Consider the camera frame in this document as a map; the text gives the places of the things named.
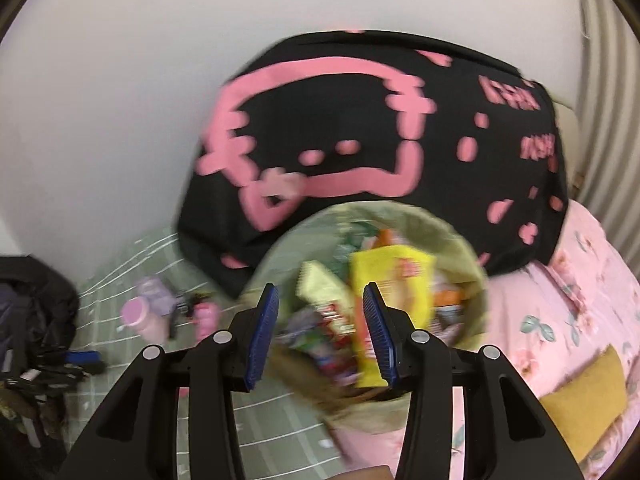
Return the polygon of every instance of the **green checkered tablecloth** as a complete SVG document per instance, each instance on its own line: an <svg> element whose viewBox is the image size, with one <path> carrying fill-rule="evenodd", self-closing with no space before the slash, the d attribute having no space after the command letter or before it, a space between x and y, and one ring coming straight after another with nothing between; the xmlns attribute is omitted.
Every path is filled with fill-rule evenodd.
<svg viewBox="0 0 640 480"><path fill-rule="evenodd" d="M94 349L108 364L107 371L85 380L76 393L66 396L70 447L109 389L127 365L146 346L145 341L120 321L120 308L136 295L135 283L158 274L180 290L212 292L222 309L221 326L231 322L239 305L231 303L177 249L177 236L165 228L137 240L105 265L92 279L78 285L81 306L78 332L72 349ZM194 343L194 326L183 322L178 337L164 345L167 351ZM248 479L314 480L345 471L338 450L321 425L318 414L298 402L279 381L264 378L250 394L233 394L242 463ZM178 478L189 478L188 397L178 404Z"/></svg>

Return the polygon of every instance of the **pink lid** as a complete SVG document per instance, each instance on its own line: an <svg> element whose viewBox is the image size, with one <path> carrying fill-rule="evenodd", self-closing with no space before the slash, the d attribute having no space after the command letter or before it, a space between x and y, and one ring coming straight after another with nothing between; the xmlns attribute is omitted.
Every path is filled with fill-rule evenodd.
<svg viewBox="0 0 640 480"><path fill-rule="evenodd" d="M143 296L137 296L122 306L120 317L127 326L136 326L149 312L149 303Z"/></svg>

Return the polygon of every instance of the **mustard yellow cushion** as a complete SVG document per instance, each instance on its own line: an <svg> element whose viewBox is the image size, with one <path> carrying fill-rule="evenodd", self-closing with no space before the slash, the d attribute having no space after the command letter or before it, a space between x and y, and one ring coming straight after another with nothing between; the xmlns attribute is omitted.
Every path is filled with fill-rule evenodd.
<svg viewBox="0 0 640 480"><path fill-rule="evenodd" d="M626 408L625 373L615 348L609 346L580 375L540 402L576 461L583 460Z"/></svg>

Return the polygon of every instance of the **pink toy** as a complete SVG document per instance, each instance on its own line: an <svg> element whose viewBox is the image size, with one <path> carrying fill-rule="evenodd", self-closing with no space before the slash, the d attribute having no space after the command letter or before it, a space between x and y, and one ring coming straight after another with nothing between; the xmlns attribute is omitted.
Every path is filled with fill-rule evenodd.
<svg viewBox="0 0 640 480"><path fill-rule="evenodd" d="M199 303L193 308L193 322L196 324L196 343L210 336L218 327L220 309L215 303L206 301ZM180 396L184 397L189 393L188 388L180 388Z"/></svg>
<svg viewBox="0 0 640 480"><path fill-rule="evenodd" d="M154 314L149 307L149 302L142 296L127 301L122 306L120 316L125 325L131 327L149 343L162 344L169 336L167 320Z"/></svg>

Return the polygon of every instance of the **pink floral fabric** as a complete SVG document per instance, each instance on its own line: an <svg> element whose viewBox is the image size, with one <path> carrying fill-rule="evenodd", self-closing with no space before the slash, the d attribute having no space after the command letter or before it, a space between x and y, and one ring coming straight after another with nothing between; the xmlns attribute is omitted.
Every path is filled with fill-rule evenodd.
<svg viewBox="0 0 640 480"><path fill-rule="evenodd" d="M628 409L581 464L596 480L613 462L640 420L640 286L598 222L571 202L556 255L549 267L532 263L489 280L485 342L510 359L536 396L571 380L608 345L627 377ZM455 388L450 480L464 470L462 391ZM336 434L353 465L398 466L404 431Z"/></svg>

